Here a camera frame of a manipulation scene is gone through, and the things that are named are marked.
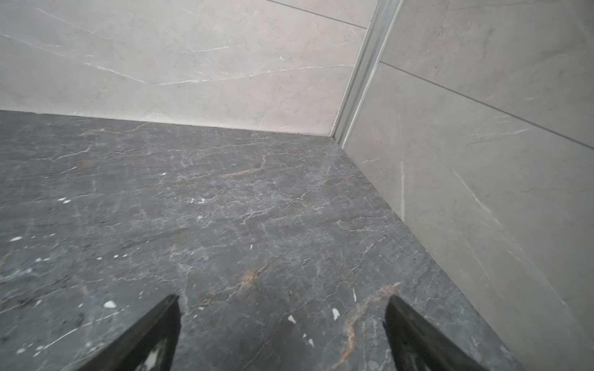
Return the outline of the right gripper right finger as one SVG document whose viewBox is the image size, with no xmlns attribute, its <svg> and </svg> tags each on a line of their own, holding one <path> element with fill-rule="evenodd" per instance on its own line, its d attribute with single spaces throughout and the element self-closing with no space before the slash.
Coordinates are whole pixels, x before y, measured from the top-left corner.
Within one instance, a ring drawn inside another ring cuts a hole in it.
<svg viewBox="0 0 594 371">
<path fill-rule="evenodd" d="M 389 298 L 384 328 L 398 370 L 484 370 L 397 295 Z"/>
</svg>

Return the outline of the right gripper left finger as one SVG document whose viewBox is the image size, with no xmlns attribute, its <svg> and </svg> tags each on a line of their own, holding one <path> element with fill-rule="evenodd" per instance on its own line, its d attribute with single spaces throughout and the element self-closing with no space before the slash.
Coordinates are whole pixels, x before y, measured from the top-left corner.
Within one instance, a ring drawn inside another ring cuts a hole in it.
<svg viewBox="0 0 594 371">
<path fill-rule="evenodd" d="M 168 295 L 78 370 L 170 370 L 180 330 L 179 296 Z"/>
</svg>

